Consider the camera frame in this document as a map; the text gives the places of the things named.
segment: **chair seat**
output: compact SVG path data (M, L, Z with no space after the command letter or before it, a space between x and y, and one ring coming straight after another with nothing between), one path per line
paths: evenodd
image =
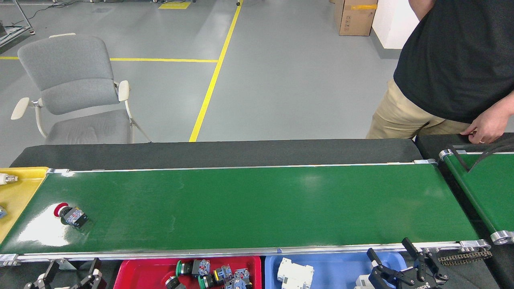
M126 110L68 119L54 124L47 145L130 143L131 128Z

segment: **gray floor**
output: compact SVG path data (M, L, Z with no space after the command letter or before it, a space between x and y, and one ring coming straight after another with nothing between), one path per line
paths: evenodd
M21 20L9 3L0 2L4 25ZM22 7L30 17L50 4ZM75 32L102 38L112 58L218 59L235 0L198 0L186 10L158 6L75 3L40 11L31 20L36 35L0 48L0 57L16 56L22 45L52 34ZM397 60L381 59L370 37L338 36L333 8L325 0L245 0L197 141L363 138ZM131 109L154 142L189 140L215 63L112 65L115 80L130 82ZM9 119L19 98L37 95L18 60L0 60L0 167L23 148L43 144L33 110ZM48 129L55 121L108 109L43 118ZM514 131L512 120L507 131Z

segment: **white wall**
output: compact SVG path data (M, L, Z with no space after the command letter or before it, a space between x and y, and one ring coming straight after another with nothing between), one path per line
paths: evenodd
M402 49L418 23L408 0L378 0L373 30L385 49Z

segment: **white circuit breaker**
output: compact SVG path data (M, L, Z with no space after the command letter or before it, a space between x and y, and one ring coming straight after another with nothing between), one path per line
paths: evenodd
M282 282L282 289L310 289L313 282L314 268L292 263L288 258L282 258L277 279Z
M375 289L369 280L370 275L360 275L355 281L354 289Z

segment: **yellow tape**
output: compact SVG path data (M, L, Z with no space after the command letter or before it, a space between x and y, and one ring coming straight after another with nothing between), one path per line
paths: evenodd
M377 10L377 5L351 5L351 10Z
M241 6L243 5L243 1L241 1L241 5L239 5L235 10L234 18L232 19L232 24L228 30L227 38L225 39L225 43L223 44L222 52L219 55L218 63L216 64L216 68L214 69L214 74L212 75L211 82L209 84L209 88L207 89L207 93L205 94L204 102L201 105L200 112L198 113L198 117L196 118L196 122L194 124L193 132L189 137L190 142L195 142L198 138L198 134L200 132L201 124L204 121L205 113L207 112L207 107L209 106L209 102L211 101L212 92L214 91L214 87L216 86L216 81L218 80L219 70L222 67L223 59L225 59L225 54L227 53L228 44L230 43L230 39L232 38L232 33L234 32L235 23L237 22L237 18L239 17L239 12L241 11Z
M159 6L159 9L187 9L190 4L191 4L191 2L177 2L177 3L169 2L169 3L164 3L161 6Z
M0 56L0 60L18 60L18 57ZM175 59L175 58L111 58L111 61L160 61L160 62L208 62L216 63L216 59Z

